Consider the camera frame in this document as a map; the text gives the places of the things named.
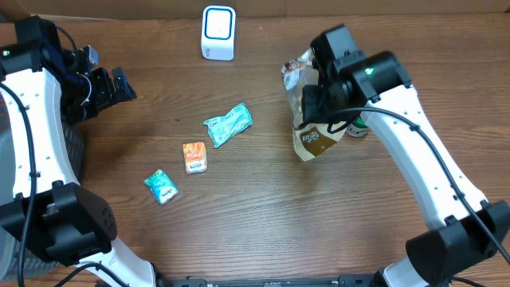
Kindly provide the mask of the orange tissue pack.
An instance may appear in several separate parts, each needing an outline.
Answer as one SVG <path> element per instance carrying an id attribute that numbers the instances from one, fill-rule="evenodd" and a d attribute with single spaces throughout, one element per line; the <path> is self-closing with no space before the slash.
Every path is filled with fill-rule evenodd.
<path id="1" fill-rule="evenodd" d="M 188 175 L 203 173 L 207 170 L 206 146 L 203 142 L 185 143 L 182 146 L 185 171 Z"/>

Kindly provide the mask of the teal snack packet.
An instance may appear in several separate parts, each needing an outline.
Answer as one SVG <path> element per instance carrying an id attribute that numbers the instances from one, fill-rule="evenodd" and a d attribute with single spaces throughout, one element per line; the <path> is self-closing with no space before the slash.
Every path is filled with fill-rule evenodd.
<path id="1" fill-rule="evenodd" d="M 224 116 L 217 116 L 203 122 L 208 128 L 214 148 L 219 148 L 235 135 L 253 125 L 253 119 L 244 103 L 237 104 Z"/>

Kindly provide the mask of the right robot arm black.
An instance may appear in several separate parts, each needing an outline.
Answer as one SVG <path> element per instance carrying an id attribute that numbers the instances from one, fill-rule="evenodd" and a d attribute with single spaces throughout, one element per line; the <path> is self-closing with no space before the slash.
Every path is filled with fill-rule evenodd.
<path id="1" fill-rule="evenodd" d="M 462 271 L 505 254 L 509 206 L 491 203 L 455 163 L 429 122 L 404 66 L 389 51 L 366 56 L 346 26 L 311 42 L 316 85 L 303 90 L 305 124 L 330 133 L 361 119 L 382 141 L 410 185 L 427 231 L 406 256 L 372 275 L 347 275 L 342 286 L 446 286 Z"/>

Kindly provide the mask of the beige Pantree snack bag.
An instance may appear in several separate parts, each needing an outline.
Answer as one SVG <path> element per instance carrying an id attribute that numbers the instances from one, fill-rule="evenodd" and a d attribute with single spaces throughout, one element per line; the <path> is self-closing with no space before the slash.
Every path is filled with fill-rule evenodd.
<path id="1" fill-rule="evenodd" d="M 338 143 L 345 131 L 331 134 L 327 124 L 308 124 L 299 128 L 303 122 L 302 89 L 305 85 L 315 85 L 319 74 L 312 67 L 314 56 L 312 50 L 306 50 L 301 56 L 283 64 L 281 76 L 289 106 L 293 114 L 292 141 L 296 154 L 309 161 Z"/>

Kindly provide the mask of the teal tissue pack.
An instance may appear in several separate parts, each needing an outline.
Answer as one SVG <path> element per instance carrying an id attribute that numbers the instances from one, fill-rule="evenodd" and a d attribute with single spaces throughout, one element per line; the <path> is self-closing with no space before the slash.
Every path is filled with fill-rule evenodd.
<path id="1" fill-rule="evenodd" d="M 170 202 L 179 193 L 168 175 L 160 169 L 145 179 L 144 183 L 160 205 Z"/>

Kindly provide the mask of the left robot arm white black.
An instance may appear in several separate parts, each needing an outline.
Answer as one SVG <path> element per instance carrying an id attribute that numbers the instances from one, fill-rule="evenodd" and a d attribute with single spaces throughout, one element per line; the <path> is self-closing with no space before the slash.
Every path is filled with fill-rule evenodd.
<path id="1" fill-rule="evenodd" d="M 1 226 L 18 241 L 17 281 L 29 255 L 87 270 L 110 286 L 159 286 L 155 267 L 118 236 L 108 202 L 79 182 L 81 153 L 68 149 L 74 124 L 134 100 L 122 69 L 98 65 L 91 46 L 65 49 L 63 29 L 32 16 L 14 23 L 1 49 L 1 94 L 14 144 L 12 200 Z"/>

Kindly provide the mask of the green lid jar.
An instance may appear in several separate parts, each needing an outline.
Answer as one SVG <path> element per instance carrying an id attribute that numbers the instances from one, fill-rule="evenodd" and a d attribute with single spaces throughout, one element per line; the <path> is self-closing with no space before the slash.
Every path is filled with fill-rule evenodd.
<path id="1" fill-rule="evenodd" d="M 369 127 L 365 125 L 360 117 L 353 120 L 346 128 L 346 133 L 356 138 L 365 136 L 369 131 Z"/>

